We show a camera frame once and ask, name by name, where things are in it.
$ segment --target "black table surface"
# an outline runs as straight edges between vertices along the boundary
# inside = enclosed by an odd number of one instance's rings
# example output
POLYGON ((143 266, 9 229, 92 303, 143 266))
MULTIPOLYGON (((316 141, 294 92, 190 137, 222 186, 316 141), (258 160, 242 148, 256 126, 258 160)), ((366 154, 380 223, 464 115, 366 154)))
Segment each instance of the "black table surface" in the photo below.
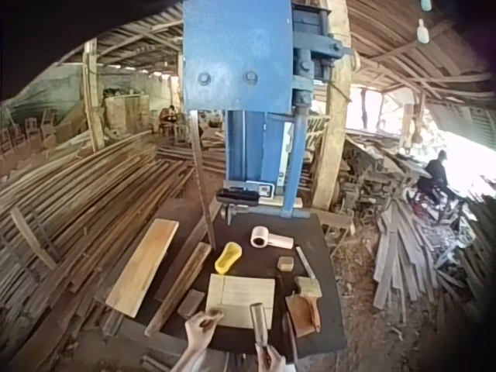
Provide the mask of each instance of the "black table surface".
MULTIPOLYGON (((185 219, 185 223, 181 226, 181 221, 179 221, 180 225, 176 236, 169 246, 167 256, 160 265, 149 291, 146 293, 136 317, 137 322, 148 325, 159 308, 160 303, 153 296, 168 268, 174 262, 174 258, 182 247, 188 232, 191 231, 191 220, 196 216, 198 216, 198 210, 183 216, 177 214, 160 216, 175 220, 182 218, 185 219)), ((302 358, 308 355, 342 350, 345 347, 345 338, 336 279, 322 227, 316 215, 312 215, 309 219, 283 219, 277 216, 261 214, 240 214, 233 217, 230 226, 227 226, 226 220, 218 215, 214 221, 217 251, 206 260, 201 273, 191 286, 191 288, 205 293, 200 309, 205 309, 210 274, 215 273, 215 260, 228 242, 238 243, 243 248, 243 255, 234 263, 228 275, 275 278, 274 313, 272 329, 269 331, 269 343, 274 345, 280 353, 286 355, 288 360, 292 360, 288 336, 283 333, 282 329, 282 316, 287 311, 284 298, 291 295, 293 291, 297 291, 295 276, 307 276, 307 274, 295 249, 286 250, 270 246, 263 249, 252 247, 250 235, 255 226, 266 226, 271 233, 293 237, 294 243, 301 246, 315 272, 315 276, 319 279, 322 297, 317 301, 317 304, 322 329, 319 333, 314 332, 296 339, 298 357, 302 358), (294 269, 291 273, 281 273, 277 269, 277 261, 281 256, 294 257, 294 269)), ((187 339, 184 320, 176 312, 167 320, 161 332, 187 339)), ((230 353, 255 354, 254 343, 255 338, 251 329, 218 326, 209 347, 230 353)))

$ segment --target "human hand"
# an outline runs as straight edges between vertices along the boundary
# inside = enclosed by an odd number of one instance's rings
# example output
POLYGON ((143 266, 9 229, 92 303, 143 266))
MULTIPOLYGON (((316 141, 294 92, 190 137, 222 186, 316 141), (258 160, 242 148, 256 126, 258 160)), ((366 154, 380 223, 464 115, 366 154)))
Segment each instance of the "human hand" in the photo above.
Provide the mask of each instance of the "human hand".
POLYGON ((255 348, 258 357, 258 372, 284 372, 286 358, 281 356, 272 345, 267 345, 267 351, 258 345, 255 345, 255 348))
POLYGON ((199 312, 191 317, 186 323, 186 334, 188 335, 188 349, 194 351, 205 350, 212 341, 215 327, 224 314, 214 312, 205 314, 199 312))

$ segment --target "wooden roof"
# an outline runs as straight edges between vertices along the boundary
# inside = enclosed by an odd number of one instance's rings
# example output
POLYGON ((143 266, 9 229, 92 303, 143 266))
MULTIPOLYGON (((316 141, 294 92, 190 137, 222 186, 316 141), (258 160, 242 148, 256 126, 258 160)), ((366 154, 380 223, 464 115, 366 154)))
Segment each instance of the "wooden roof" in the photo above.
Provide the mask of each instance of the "wooden roof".
MULTIPOLYGON (((435 2, 431 12, 423 12, 419 0, 347 0, 347 4, 352 46, 361 65, 354 83, 385 92, 407 86, 434 101, 494 102, 486 64, 435 2), (429 44, 416 41, 420 18, 429 29, 429 44)), ((182 35, 182 4, 178 3, 159 15, 100 35, 98 61, 173 74, 182 35)), ((63 59, 80 60, 81 48, 63 59)))

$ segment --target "yellow object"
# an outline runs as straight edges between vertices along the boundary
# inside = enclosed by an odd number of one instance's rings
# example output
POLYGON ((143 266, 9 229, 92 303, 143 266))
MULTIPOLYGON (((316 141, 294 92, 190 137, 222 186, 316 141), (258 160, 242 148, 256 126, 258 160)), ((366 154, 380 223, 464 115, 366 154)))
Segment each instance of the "yellow object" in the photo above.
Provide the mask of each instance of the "yellow object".
POLYGON ((234 242, 227 243, 224 251, 215 262, 215 270, 221 275, 227 273, 227 270, 231 268, 242 254, 243 249, 239 244, 234 242))

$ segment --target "dirt floor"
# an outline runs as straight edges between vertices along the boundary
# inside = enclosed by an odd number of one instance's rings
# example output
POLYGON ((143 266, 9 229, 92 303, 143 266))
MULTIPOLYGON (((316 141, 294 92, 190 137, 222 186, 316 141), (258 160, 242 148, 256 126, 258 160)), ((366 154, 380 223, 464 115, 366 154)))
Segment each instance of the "dirt floor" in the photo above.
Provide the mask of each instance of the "dirt floor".
MULTIPOLYGON (((210 198, 219 189, 222 177, 211 173, 206 176, 210 198)), ((187 183, 180 196, 198 200, 195 177, 187 183)), ((346 350, 305 358, 298 364, 299 372, 405 372, 422 369, 427 350, 438 339, 432 322, 436 310, 429 309, 429 304, 422 298, 414 304, 407 301, 408 314, 404 325, 396 298, 392 298, 383 311, 373 308, 376 284, 372 277, 377 239, 378 231, 374 228, 358 226, 355 236, 349 237, 332 259, 343 308, 346 350)), ((64 353, 55 371, 141 371, 144 369, 140 366, 140 358, 148 352, 146 347, 131 341, 105 338, 99 329, 82 332, 76 347, 64 353)), ((173 363, 174 359, 169 358, 167 362, 173 363)), ((229 363, 228 370, 257 369, 253 363, 248 364, 234 367, 229 363)))

